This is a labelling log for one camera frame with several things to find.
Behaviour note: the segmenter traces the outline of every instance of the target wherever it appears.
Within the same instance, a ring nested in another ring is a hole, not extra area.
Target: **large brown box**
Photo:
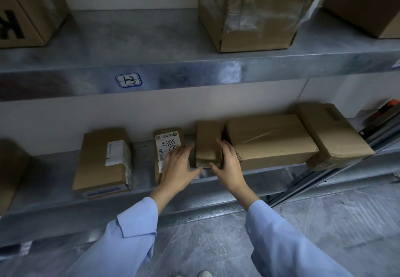
[[[65,0],[0,0],[0,48],[45,45],[69,12]]]
[[[164,167],[165,156],[178,146],[186,145],[185,135],[183,134],[183,130],[179,127],[156,130],[153,132],[153,142],[155,152],[154,172],[156,184],[158,184],[163,175],[162,170]]]
[[[224,134],[235,148],[242,170],[300,164],[318,152],[294,114],[229,120]]]
[[[314,0],[199,0],[218,52],[288,48]]]
[[[0,216],[14,197],[29,157],[15,142],[0,139]]]
[[[85,134],[73,190],[88,199],[126,192],[132,186],[130,139],[124,128]]]
[[[221,123],[198,121],[196,133],[196,167],[209,168],[210,162],[221,166],[222,149],[217,143],[221,139]]]
[[[339,17],[378,38],[400,38],[400,0],[325,0]]]
[[[307,161],[309,169],[345,167],[374,154],[333,104],[299,104],[296,114],[320,149]]]

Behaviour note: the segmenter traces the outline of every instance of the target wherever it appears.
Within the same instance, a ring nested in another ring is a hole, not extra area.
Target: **gray floor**
[[[400,276],[400,183],[286,203],[274,208],[356,277]],[[161,229],[137,276],[259,276],[245,213]],[[89,244],[6,260],[1,277],[60,276]]]

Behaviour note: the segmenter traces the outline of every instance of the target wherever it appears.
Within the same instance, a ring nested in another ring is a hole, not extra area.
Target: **light blue shirt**
[[[133,277],[153,255],[157,214],[149,197],[119,214],[65,276]],[[261,200],[248,209],[245,228],[254,247],[251,259],[262,276],[352,276]]]

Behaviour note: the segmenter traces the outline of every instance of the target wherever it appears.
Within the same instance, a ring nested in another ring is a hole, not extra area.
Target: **left hand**
[[[166,155],[160,185],[150,194],[150,198],[157,204],[158,214],[178,192],[201,173],[201,167],[193,172],[187,168],[193,147],[194,144],[187,147],[180,146]]]

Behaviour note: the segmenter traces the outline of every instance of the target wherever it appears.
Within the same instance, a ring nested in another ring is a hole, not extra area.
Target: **white shoe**
[[[213,277],[213,275],[209,271],[201,271],[198,277]]]

